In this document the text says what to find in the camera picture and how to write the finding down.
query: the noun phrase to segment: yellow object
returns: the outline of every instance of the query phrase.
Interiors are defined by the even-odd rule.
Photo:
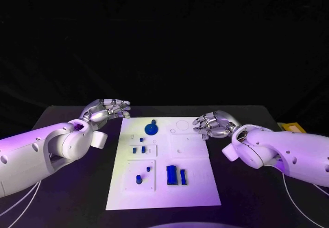
[[[300,127],[299,123],[287,123],[287,124],[283,124],[283,128],[284,128],[284,130],[289,131],[289,132],[306,133],[306,131],[304,131],[303,128]]]

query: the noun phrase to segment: blue cylinder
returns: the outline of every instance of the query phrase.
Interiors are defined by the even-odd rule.
[[[136,183],[137,183],[137,184],[141,184],[141,182],[143,182],[141,176],[137,175],[137,176],[136,176]]]

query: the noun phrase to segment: blue disc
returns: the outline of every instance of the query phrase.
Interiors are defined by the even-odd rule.
[[[157,125],[156,121],[153,120],[149,125],[146,125],[146,134],[147,135],[154,135],[157,133]]]

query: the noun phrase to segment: black backdrop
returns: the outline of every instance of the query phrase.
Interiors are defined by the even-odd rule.
[[[0,8],[0,136],[49,105],[264,105],[326,134],[320,0],[10,1]]]

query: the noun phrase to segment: robotic hand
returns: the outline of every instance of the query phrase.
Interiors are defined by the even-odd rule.
[[[254,169],[277,168],[287,176],[329,187],[329,138],[296,132],[273,132],[255,126],[241,125],[224,111],[202,115],[195,121],[195,131],[203,140],[231,137],[232,143],[222,149],[229,161],[238,158]]]
[[[78,160],[89,146],[102,149],[107,120],[130,118],[130,102],[95,100],[78,119],[0,140],[0,197],[26,189]]]

